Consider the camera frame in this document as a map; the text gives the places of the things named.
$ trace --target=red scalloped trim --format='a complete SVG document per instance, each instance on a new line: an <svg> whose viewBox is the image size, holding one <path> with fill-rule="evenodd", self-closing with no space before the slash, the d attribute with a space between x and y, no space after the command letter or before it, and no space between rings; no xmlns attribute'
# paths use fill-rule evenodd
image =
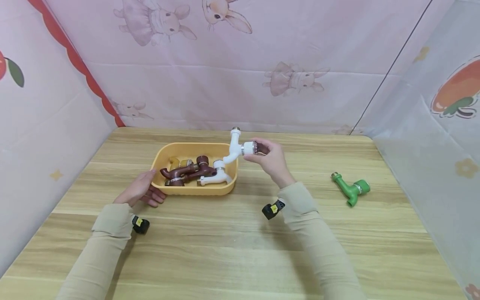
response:
<svg viewBox="0 0 480 300"><path fill-rule="evenodd" d="M112 115L115 118L115 123L117 124L117 126L125 127L125 124L120 119L120 116L115 111L115 109L113 108L110 101L107 99L107 96L105 96L105 94L103 93L100 86L96 83L92 74L87 69L87 66L85 66L84 61L82 60L80 55L78 55L77 51L75 51L72 44L64 34L63 30L57 24L57 21L55 20L53 15L50 13L48 8L46 7L45 3L43 3L42 0L28 0L28 2L30 2L30 4L33 7L35 7L35 9L38 10L43 15L43 22L45 23L45 26L47 27L48 31L53 36L53 38L57 40L57 42L59 42L62 46L65 47L65 49L67 50L67 54L68 54L68 58L70 59L70 62L80 73L85 75L87 85L90 87L92 92L95 93L95 95L99 96L102 99L103 107L110 115Z"/></svg>

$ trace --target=yellow basket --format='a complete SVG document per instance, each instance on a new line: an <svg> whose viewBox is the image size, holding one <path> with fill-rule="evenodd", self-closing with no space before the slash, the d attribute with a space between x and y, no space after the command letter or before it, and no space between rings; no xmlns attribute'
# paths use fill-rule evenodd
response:
<svg viewBox="0 0 480 300"><path fill-rule="evenodd" d="M152 168L159 171L162 168L170 170L170 158L176 157L178 160L191 159L196 161L200 155L208 157L209 166L217 159L223 159L229 154L229 144L224 143L171 143L160 149L153 161ZM226 165L225 172L232 177L232 182L227 184L212 183L205 186L197 186L195 180L185 183L185 186L165 186L165 177L157 172L153 178L152 185L161 189L167 195L199 195L199 196L221 196L226 195L233 190L237 180L237 170L239 168L238 158L231 164Z"/></svg>

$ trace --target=brown pipe fitting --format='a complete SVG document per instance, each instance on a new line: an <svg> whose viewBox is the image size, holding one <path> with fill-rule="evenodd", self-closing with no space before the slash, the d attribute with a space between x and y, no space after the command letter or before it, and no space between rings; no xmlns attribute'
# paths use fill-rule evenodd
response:
<svg viewBox="0 0 480 300"><path fill-rule="evenodd" d="M189 182L192 180L196 180L201 176L215 176L216 170L212 167L208 166L208 157L205 155L200 155L197 157L197 165L199 170L192 174L185 174L182 176L184 182Z"/></svg>
<svg viewBox="0 0 480 300"><path fill-rule="evenodd" d="M175 178L177 180L169 180L168 186L185 186L185 183L183 182L182 178Z"/></svg>
<svg viewBox="0 0 480 300"><path fill-rule="evenodd" d="M183 174L196 172L198 170L199 168L197 164L191 164L189 166L173 169L171 171L167 171L167 168L163 168L160 169L160 174L162 174L162 176L166 179L170 180L170 185L173 185L175 182L174 179L181 178Z"/></svg>

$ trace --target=left hand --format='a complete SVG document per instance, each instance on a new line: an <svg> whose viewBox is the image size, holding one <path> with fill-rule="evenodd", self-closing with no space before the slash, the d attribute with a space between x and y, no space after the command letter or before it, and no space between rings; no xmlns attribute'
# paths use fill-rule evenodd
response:
<svg viewBox="0 0 480 300"><path fill-rule="evenodd" d="M125 189L113 203L128 203L133 207L139 200L147 203L151 207L157 207L162 204L167 195L161 190L152 186L152 180L156 170L143 172Z"/></svg>

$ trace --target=wrist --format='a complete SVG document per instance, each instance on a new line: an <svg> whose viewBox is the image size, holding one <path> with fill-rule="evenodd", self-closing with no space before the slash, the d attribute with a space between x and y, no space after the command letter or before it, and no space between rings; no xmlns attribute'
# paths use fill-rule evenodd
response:
<svg viewBox="0 0 480 300"><path fill-rule="evenodd" d="M295 178L293 178L293 175L288 171L279 176L272 176L272 180L280 189L286 188L287 186L297 182Z"/></svg>

